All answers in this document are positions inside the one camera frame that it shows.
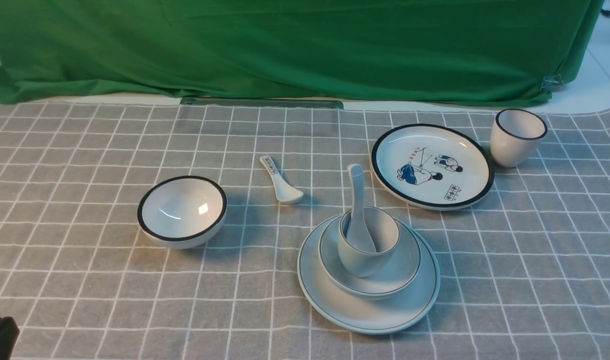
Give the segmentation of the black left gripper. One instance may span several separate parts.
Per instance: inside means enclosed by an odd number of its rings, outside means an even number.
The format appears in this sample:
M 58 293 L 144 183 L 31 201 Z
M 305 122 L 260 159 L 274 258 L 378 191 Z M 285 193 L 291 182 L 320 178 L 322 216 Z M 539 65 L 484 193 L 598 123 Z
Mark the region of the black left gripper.
M 10 360 L 19 335 L 19 326 L 13 317 L 0 317 L 0 360 Z

